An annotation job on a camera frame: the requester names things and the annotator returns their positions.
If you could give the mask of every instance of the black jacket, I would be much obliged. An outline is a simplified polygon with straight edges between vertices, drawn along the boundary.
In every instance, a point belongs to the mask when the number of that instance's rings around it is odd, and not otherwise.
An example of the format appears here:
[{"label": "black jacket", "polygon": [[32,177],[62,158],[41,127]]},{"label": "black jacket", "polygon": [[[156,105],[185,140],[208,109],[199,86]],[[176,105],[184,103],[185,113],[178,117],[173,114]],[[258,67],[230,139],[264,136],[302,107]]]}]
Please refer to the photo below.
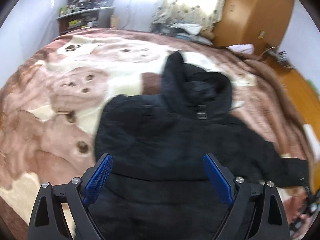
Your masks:
[{"label": "black jacket", "polygon": [[111,154],[114,167],[90,211],[106,239],[210,239],[227,206],[202,167],[207,153],[249,182],[308,180],[308,163],[280,158],[228,113],[231,101],[226,76],[185,64],[175,52],[160,95],[120,95],[105,106],[95,155]]}]

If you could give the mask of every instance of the blue gripper pad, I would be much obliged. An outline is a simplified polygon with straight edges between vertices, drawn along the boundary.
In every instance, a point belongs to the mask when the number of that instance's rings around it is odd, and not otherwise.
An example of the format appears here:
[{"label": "blue gripper pad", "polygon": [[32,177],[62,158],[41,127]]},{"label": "blue gripper pad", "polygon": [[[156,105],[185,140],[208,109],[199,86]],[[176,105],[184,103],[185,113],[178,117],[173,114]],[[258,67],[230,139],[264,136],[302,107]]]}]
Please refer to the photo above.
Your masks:
[{"label": "blue gripper pad", "polygon": [[96,165],[82,176],[81,195],[84,206],[89,206],[97,200],[105,185],[113,166],[113,159],[109,154],[103,154]]},{"label": "blue gripper pad", "polygon": [[228,168],[221,166],[221,164],[212,154],[207,154],[204,156],[203,166],[211,185],[220,198],[220,201],[228,206],[232,205],[234,203],[235,196],[233,174]]}]

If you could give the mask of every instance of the metal screw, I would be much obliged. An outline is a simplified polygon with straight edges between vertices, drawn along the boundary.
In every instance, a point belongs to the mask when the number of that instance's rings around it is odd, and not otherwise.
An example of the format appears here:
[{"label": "metal screw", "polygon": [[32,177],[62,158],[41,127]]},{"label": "metal screw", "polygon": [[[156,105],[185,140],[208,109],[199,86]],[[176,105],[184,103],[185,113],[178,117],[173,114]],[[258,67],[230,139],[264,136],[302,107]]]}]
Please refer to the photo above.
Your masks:
[{"label": "metal screw", "polygon": [[46,187],[48,187],[49,186],[49,182],[47,182],[47,181],[45,181],[44,183],[42,183],[42,185],[41,185],[41,187],[44,187],[44,188],[46,188]]},{"label": "metal screw", "polygon": [[244,178],[242,177],[236,177],[236,182],[238,182],[239,184],[244,182]]},{"label": "metal screw", "polygon": [[268,181],[267,181],[267,186],[268,186],[268,187],[274,187],[275,184],[274,184],[272,181],[268,180]]},{"label": "metal screw", "polygon": [[80,182],[80,180],[81,180],[80,178],[75,177],[75,178],[72,179],[72,183],[73,184],[78,184]]}]

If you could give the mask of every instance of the paw print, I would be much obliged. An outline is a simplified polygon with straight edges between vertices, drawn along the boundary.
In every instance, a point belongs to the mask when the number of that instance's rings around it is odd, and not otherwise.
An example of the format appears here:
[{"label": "paw print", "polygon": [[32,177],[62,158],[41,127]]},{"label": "paw print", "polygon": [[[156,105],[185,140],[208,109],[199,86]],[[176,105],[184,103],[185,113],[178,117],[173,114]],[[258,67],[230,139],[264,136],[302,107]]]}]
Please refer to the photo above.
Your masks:
[{"label": "paw print", "polygon": [[82,154],[88,153],[89,146],[84,141],[77,142],[78,151]]},{"label": "paw print", "polygon": [[70,123],[76,122],[76,113],[75,111],[71,111],[70,113],[66,114],[66,119]]},{"label": "paw print", "polygon": [[67,51],[67,52],[69,52],[69,51],[75,51],[76,49],[78,49],[78,48],[80,48],[82,45],[80,44],[80,45],[70,45],[70,46],[68,46],[68,47],[66,47],[65,48],[65,50]]}]

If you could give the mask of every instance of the box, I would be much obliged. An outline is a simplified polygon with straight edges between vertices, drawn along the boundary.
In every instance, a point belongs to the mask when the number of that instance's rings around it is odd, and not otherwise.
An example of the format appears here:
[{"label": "box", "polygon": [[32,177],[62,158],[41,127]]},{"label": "box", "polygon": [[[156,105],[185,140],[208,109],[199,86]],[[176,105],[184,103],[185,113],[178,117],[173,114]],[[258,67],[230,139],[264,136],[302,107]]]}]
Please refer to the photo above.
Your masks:
[{"label": "box", "polygon": [[78,23],[78,20],[74,20],[74,21],[71,21],[69,22],[69,26],[73,26],[73,25],[76,25]]},{"label": "box", "polygon": [[117,16],[111,15],[110,29],[118,29],[118,28],[119,28],[119,18]]}]

